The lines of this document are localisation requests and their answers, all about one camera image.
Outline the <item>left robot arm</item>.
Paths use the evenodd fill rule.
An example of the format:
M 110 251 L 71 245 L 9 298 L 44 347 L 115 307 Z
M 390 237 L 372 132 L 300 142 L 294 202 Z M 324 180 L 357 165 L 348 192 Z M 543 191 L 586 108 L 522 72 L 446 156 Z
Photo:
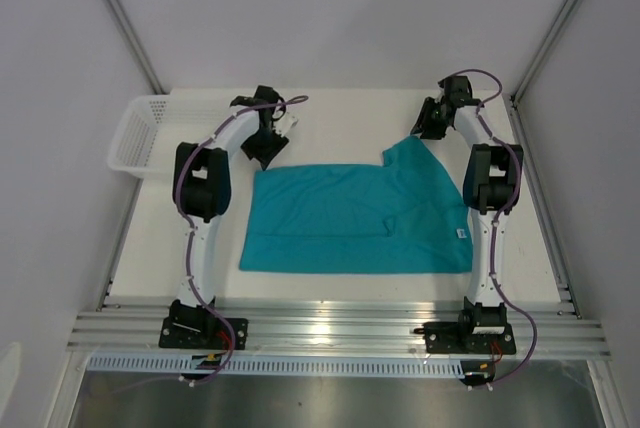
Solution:
M 288 104 L 274 88 L 260 85 L 253 95 L 234 98 L 231 114 L 204 141 L 176 148 L 172 201 L 188 224 L 185 278 L 163 320 L 161 348 L 223 350 L 230 342 L 244 347 L 248 322 L 223 322 L 212 313 L 216 237 L 231 202 L 234 155 L 242 152 L 261 169 L 268 168 L 296 124 Z

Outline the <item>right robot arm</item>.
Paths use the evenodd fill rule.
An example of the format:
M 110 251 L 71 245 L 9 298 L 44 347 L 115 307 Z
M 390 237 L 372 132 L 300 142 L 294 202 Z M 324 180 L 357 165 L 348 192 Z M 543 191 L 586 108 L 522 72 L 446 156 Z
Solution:
M 441 140 L 455 130 L 469 148 L 462 199 L 472 225 L 472 270 L 463 308 L 455 322 L 424 325 L 427 350 L 479 351 L 492 342 L 510 343 L 506 295 L 501 288 L 504 239 L 509 215 L 519 201 L 524 151 L 518 144 L 502 140 L 485 114 L 487 104 L 476 97 L 469 79 L 481 74 L 498 78 L 481 69 L 466 69 L 438 82 L 440 95 L 427 97 L 410 134 L 423 140 Z

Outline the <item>teal t-shirt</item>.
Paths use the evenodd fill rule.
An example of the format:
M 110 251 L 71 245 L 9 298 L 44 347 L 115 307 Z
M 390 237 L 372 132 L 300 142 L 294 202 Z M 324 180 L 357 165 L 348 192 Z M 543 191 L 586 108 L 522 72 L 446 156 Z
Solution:
M 379 165 L 274 168 L 254 177 L 239 267 L 314 275 L 465 274 L 468 209 L 441 162 L 407 137 Z

